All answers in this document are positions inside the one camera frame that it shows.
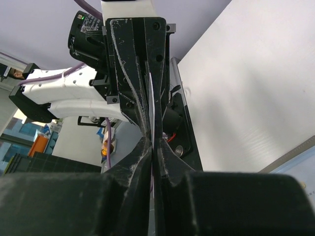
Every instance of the person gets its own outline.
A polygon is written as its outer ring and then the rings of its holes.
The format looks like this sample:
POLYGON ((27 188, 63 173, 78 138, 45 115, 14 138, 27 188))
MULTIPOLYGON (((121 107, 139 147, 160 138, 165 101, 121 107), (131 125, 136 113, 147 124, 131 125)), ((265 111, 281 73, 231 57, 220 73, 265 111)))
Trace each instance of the person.
POLYGON ((9 71, 9 76, 13 79, 16 80, 24 80, 25 78, 23 77, 23 72, 19 71, 17 69, 11 68, 9 71))

